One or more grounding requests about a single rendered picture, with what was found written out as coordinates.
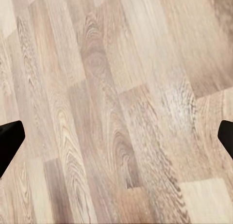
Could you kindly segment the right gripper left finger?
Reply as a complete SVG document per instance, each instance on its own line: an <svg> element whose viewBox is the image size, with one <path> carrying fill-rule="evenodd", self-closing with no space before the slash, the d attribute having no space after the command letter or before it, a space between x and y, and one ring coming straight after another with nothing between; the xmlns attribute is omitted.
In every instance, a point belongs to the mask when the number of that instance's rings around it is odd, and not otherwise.
<svg viewBox="0 0 233 224"><path fill-rule="evenodd" d="M20 120L0 126L0 179L25 139Z"/></svg>

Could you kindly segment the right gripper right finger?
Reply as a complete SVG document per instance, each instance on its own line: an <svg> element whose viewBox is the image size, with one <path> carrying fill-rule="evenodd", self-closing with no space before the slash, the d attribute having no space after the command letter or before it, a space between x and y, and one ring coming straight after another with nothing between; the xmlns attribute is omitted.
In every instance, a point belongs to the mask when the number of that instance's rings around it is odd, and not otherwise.
<svg viewBox="0 0 233 224"><path fill-rule="evenodd" d="M222 120L217 136L233 159L233 122Z"/></svg>

